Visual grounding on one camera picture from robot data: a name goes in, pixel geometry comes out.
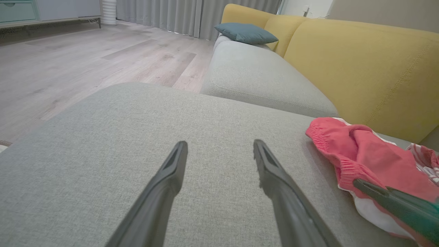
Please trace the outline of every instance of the striped fabric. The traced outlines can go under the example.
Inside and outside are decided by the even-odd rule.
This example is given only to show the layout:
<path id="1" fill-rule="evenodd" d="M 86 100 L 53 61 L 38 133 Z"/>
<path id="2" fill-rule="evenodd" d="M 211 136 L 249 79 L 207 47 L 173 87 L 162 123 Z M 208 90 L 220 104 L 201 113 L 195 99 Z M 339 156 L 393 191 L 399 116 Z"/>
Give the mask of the striped fabric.
<path id="1" fill-rule="evenodd" d="M 427 174 L 439 186 L 439 161 L 435 151 L 414 143 L 407 150 L 413 154 L 418 170 Z"/>

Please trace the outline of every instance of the gray seat cushion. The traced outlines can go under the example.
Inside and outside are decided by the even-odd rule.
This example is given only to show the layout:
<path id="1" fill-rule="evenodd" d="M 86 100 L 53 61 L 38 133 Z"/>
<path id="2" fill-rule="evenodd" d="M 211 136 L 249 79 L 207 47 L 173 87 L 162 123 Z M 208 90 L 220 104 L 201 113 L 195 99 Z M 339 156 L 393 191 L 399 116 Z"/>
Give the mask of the gray seat cushion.
<path id="1" fill-rule="evenodd" d="M 306 116 L 338 116 L 331 101 L 281 56 L 234 41 L 217 45 L 201 93 Z"/>
<path id="2" fill-rule="evenodd" d="M 0 153 L 0 246 L 104 246 L 180 140 L 189 154 L 164 246 L 280 246 L 255 138 L 344 246 L 412 246 L 357 213 L 305 136 L 311 120 L 149 84 L 103 89 Z"/>
<path id="3" fill-rule="evenodd" d="M 217 47 L 220 43 L 222 43 L 222 42 L 224 42 L 224 41 L 232 41 L 232 40 L 231 40 L 229 37 L 224 36 L 224 35 L 222 35 L 222 34 L 220 33 L 219 36 L 218 36 L 218 38 L 217 38 L 216 41 L 215 41 L 215 45 L 213 46 L 213 50 L 215 51 L 216 47 Z M 266 49 L 266 50 L 271 51 L 270 47 L 268 47 L 268 45 L 266 45 L 266 44 L 255 44 L 255 45 L 253 45 L 253 46 L 260 47 L 260 48 L 263 48 L 263 49 Z"/>

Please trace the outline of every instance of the mint green cabinet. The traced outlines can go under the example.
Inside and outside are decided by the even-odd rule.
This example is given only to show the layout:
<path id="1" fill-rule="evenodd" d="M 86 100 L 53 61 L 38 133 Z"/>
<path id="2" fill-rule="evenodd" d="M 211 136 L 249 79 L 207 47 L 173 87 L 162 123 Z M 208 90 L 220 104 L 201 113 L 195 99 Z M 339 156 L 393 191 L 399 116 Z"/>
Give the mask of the mint green cabinet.
<path id="1" fill-rule="evenodd" d="M 0 23 L 36 20 L 33 1 L 0 0 Z"/>

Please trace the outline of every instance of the laminate flooring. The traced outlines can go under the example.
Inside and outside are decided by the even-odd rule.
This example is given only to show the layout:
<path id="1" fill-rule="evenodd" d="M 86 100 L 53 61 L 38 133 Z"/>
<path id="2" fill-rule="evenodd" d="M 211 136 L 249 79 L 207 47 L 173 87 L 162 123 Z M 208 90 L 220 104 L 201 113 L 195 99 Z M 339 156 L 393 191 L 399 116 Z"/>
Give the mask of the laminate flooring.
<path id="1" fill-rule="evenodd" d="M 81 99 L 118 83 L 199 92 L 214 45 L 123 21 L 102 29 L 89 23 L 57 29 L 24 40 L 1 40 L 0 140 L 13 143 Z"/>

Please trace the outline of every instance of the red cloth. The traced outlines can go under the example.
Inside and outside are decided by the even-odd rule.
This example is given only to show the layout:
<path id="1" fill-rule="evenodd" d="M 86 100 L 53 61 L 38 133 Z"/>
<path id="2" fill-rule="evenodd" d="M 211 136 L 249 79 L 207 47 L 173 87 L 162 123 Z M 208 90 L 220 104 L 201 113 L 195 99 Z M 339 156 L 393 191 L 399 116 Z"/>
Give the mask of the red cloth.
<path id="1" fill-rule="evenodd" d="M 335 166 L 340 188 L 354 192 L 359 198 L 369 198 L 353 186 L 360 178 L 375 185 L 398 189 L 424 200 L 435 202 L 439 187 L 427 174 L 419 171 L 410 151 L 381 140 L 364 125 L 347 125 L 334 118 L 317 118 L 306 131 L 319 151 Z M 392 216 L 416 241 L 429 246 L 425 239 Z"/>

